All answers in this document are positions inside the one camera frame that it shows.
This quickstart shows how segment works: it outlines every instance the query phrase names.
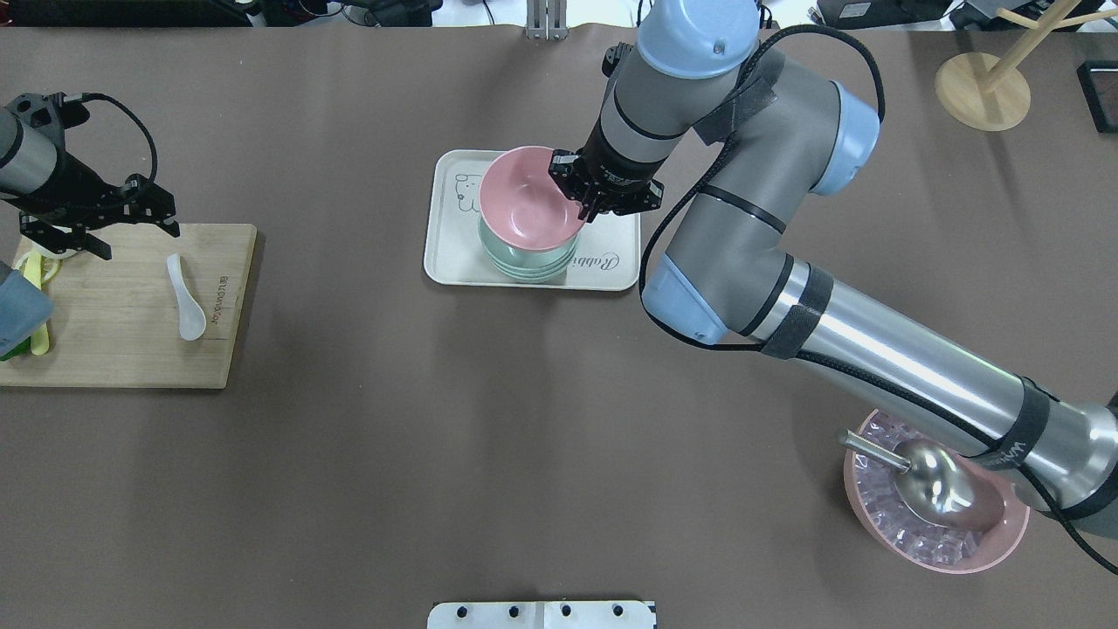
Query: tabletop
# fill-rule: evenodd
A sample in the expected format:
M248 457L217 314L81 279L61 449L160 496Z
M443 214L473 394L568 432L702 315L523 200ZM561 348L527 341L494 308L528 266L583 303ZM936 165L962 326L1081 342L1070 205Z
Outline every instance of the tabletop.
M120 98L180 219L259 239L226 390L0 392L0 626L418 628L438 601L624 597L666 628L1112 627L1114 579L1045 518L979 574L880 547L833 439L872 409L796 364L679 344L635 290L424 274L439 155L581 145L601 54L634 35L3 34L4 101ZM1029 116L989 134L932 77L1014 34L860 37L888 96L877 152L804 203L787 248L1067 400L1109 400L1118 137L1074 70L1118 38L1052 35L1020 67ZM780 47L872 102L840 44ZM146 172L126 118L91 107L69 150L106 180ZM666 200L713 155L689 136Z

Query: round wooden base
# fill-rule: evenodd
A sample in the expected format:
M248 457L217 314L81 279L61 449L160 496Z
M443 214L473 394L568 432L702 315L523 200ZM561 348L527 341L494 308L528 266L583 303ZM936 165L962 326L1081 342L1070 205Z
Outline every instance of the round wooden base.
M989 92L978 85L998 58L985 53L957 55L939 66L936 96L959 122L983 131L1005 131L1029 113L1029 83L1016 69Z

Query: white tray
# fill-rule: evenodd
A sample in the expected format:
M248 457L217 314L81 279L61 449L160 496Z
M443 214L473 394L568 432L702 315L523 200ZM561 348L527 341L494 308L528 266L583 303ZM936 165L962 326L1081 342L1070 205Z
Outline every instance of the white tray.
M477 236L477 185L503 151L454 150L435 164L423 267L440 284L623 290L641 265L639 215L601 215L578 236L567 270L541 284L518 282L496 269Z

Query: blue joint cap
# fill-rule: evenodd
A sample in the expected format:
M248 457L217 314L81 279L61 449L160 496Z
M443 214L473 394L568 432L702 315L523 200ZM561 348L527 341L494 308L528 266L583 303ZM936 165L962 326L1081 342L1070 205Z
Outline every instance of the blue joint cap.
M644 286L641 298L653 317L703 345L714 345L730 334L707 299L666 252L661 256L660 265Z
M831 150L831 161L812 188L816 194L824 196L842 190L854 179L858 170L870 159L881 131L878 112L839 83L832 83L839 88L839 133Z
M0 279L0 356L31 336L55 304L17 271Z
M669 76L712 78L746 60L759 28L754 2L660 0L637 29L636 48Z

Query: wooden cutting board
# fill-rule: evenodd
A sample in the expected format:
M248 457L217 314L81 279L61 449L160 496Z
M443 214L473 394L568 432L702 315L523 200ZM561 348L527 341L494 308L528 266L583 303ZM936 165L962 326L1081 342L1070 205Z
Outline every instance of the wooden cutting board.
M178 238L153 225L97 230L113 259L83 252L63 261L44 288L55 302L50 351L0 363L0 385L225 389L256 227L181 227ZM28 248L25 238L16 257ZM179 337L167 273L172 252L182 256L187 287L206 312L206 333L193 342Z

